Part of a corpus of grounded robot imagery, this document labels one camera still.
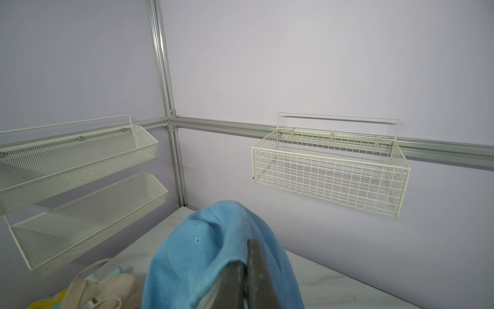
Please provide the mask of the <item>beige baseball cap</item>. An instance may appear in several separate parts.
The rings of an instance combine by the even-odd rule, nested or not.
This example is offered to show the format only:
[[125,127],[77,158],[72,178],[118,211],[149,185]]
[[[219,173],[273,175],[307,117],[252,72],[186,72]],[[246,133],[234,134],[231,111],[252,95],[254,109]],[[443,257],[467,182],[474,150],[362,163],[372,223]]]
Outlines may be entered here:
[[103,281],[90,281],[82,274],[110,262],[99,260],[78,273],[71,282],[60,308],[140,308],[138,279],[131,274],[118,274]]

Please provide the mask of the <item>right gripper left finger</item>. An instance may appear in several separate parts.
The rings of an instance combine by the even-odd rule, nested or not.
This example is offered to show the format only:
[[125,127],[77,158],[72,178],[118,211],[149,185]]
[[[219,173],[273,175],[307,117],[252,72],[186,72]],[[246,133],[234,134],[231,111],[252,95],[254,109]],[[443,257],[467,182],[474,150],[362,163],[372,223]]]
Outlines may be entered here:
[[244,263],[233,261],[223,268],[197,309],[244,308]]

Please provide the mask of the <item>yellow object behind arm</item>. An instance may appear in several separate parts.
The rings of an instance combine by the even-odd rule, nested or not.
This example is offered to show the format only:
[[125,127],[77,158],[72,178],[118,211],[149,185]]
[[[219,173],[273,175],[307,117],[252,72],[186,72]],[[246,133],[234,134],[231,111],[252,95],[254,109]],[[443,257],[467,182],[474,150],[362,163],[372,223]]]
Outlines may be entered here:
[[60,309],[66,296],[67,289],[60,291],[48,298],[38,300],[30,304],[27,309]]

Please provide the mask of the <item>light blue baseball cap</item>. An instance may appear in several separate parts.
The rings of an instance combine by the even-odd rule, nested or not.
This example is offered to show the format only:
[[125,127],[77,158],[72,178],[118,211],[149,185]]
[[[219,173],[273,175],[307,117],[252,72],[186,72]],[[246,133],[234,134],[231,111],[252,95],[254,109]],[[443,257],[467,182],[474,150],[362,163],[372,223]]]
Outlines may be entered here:
[[195,308],[230,263],[248,261],[248,240],[264,254],[283,308],[303,308],[301,292],[283,246],[268,224],[236,201],[221,201],[192,213],[153,256],[142,308]]

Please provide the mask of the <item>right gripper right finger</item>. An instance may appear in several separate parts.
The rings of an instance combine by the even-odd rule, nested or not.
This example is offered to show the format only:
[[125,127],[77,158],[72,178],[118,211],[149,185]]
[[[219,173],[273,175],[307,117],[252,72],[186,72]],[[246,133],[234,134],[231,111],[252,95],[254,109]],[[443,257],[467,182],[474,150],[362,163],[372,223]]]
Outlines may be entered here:
[[282,308],[256,239],[248,240],[246,303],[252,309]]

